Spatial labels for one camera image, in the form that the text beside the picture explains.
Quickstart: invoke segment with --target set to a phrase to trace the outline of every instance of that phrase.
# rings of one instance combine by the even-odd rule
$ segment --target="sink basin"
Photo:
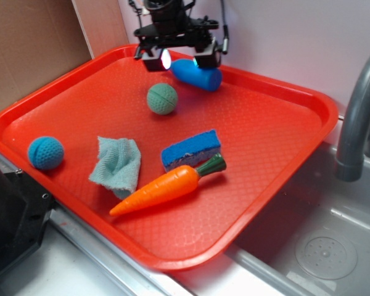
[[[235,241],[288,295],[370,295],[370,160],[345,183],[334,152],[323,143]]]

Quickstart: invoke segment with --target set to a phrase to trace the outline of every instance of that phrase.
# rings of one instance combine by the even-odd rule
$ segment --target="toy carrot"
[[[111,209],[110,215],[119,216],[181,197],[195,190],[201,177],[225,169],[226,162],[219,153],[197,168],[181,165],[127,197]]]

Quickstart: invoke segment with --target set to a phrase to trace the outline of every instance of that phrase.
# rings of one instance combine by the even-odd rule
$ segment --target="teal ball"
[[[54,137],[40,137],[29,146],[28,158],[39,170],[51,170],[60,165],[64,157],[63,145]]]
[[[167,83],[158,83],[148,90],[147,103],[151,111],[159,115],[171,113],[178,102],[175,89]]]

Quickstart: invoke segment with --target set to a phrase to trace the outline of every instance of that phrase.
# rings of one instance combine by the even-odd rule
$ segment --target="plastic tray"
[[[170,72],[147,72],[133,59],[134,49],[114,49],[1,112],[0,153],[138,262],[162,271],[190,268],[236,238],[333,129],[337,109],[321,93],[224,66],[219,90],[204,91]],[[152,113],[146,102],[148,89],[162,82],[179,96],[166,116]],[[164,173],[164,148],[211,129],[226,171],[204,177],[183,198],[109,216],[118,199],[88,180],[98,136],[136,141],[140,187]],[[64,145],[65,159],[55,170],[28,162],[28,146],[40,136]]]

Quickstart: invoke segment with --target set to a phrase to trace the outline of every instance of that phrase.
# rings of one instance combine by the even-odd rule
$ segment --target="drain cover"
[[[355,268],[358,256],[353,244],[333,231],[313,231],[296,245],[296,259],[310,275],[320,279],[340,279]]]

